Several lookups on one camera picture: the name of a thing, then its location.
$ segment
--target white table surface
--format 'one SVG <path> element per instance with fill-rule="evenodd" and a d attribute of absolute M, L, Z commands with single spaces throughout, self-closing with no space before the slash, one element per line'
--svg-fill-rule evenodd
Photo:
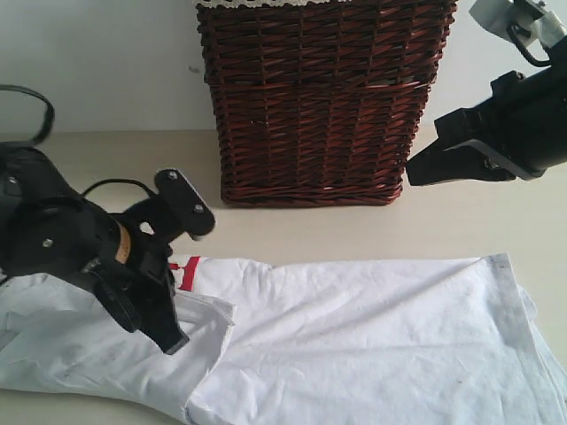
<path fill-rule="evenodd" d="M 414 151 L 434 138 L 418 135 Z M 181 168 L 214 209 L 216 230 L 177 253 L 244 257 L 274 264 L 337 259 L 446 259 L 509 252 L 518 282 L 539 307 L 538 325 L 567 365 L 567 166 L 534 182 L 407 184 L 387 207 L 238 210 L 219 198 L 220 161 L 213 132 L 107 133 L 55 136 L 44 149 L 76 189 L 109 177 L 152 182 L 160 168 Z M 93 200 L 120 211 L 141 198 L 136 189 L 108 186 Z M 0 391 L 0 423 L 83 425 L 174 424 L 132 403 L 71 395 Z"/>

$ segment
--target orange label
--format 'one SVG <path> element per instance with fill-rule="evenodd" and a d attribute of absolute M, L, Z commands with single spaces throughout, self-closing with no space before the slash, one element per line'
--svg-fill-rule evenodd
<path fill-rule="evenodd" d="M 116 261 L 122 264 L 126 264 L 130 252 L 132 251 L 132 239 L 130 238 L 130 233 L 122 226 L 118 221 L 118 228 L 120 229 L 120 243 L 118 245 L 118 250 L 116 251 Z"/>

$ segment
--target wicker basket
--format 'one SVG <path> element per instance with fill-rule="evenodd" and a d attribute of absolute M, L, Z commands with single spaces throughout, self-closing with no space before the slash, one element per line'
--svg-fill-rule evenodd
<path fill-rule="evenodd" d="M 391 203 L 454 11 L 455 0 L 198 6 L 223 200 Z"/>

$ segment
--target white wall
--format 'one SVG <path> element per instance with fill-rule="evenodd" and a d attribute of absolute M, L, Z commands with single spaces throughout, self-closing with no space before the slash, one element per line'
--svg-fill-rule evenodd
<path fill-rule="evenodd" d="M 567 2 L 548 0 L 567 20 Z M 489 82 L 533 72 L 515 48 L 460 11 L 423 122 L 490 95 Z M 0 82 L 36 88 L 58 131 L 214 127 L 190 0 L 0 0 Z M 29 130 L 41 109 L 0 94 L 0 132 Z"/>

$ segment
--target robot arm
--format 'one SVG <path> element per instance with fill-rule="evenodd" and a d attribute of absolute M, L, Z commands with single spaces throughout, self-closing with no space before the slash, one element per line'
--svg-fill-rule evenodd
<path fill-rule="evenodd" d="M 567 29 L 531 0 L 479 0 L 470 10 L 486 30 L 514 43 L 532 64 L 530 78 L 510 72 L 492 82 L 493 96 L 435 121 L 438 140 L 407 164 L 413 186 L 541 177 L 567 161 Z M 527 50 L 539 40 L 547 60 Z"/>
<path fill-rule="evenodd" d="M 91 292 L 128 332 L 140 330 L 172 354 L 188 341 L 175 315 L 169 244 L 187 232 L 198 238 L 214 216 L 183 174 L 158 172 L 153 192 L 114 179 L 79 194 L 34 146 L 50 133 L 53 107 L 32 90 L 0 86 L 43 100 L 42 130 L 26 142 L 0 143 L 0 268 L 14 276 L 46 273 Z M 134 183 L 148 197 L 122 213 L 108 213 L 85 195 L 110 183 Z M 153 234 L 140 229 L 149 223 Z"/>

